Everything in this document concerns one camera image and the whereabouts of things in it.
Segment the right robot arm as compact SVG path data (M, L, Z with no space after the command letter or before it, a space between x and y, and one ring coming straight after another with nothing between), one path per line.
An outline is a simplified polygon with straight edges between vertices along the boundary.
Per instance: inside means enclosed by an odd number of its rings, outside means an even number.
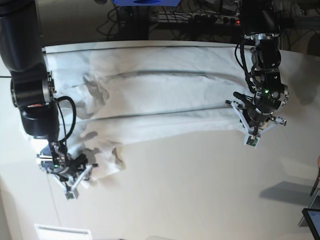
M97 164L90 163L83 153L75 158L68 153L67 140L76 126L76 104L69 96L54 96L34 0L0 2L0 57L10 73L12 102L41 170L66 187L88 181Z

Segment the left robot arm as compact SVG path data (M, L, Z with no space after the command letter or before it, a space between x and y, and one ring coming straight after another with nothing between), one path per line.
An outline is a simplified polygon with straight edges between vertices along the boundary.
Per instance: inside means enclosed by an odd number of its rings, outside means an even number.
M270 0L240 0L238 11L243 40L235 52L240 53L240 66L253 97L239 93L235 97L244 103L243 114L248 126L258 131L289 98L279 70L281 31Z

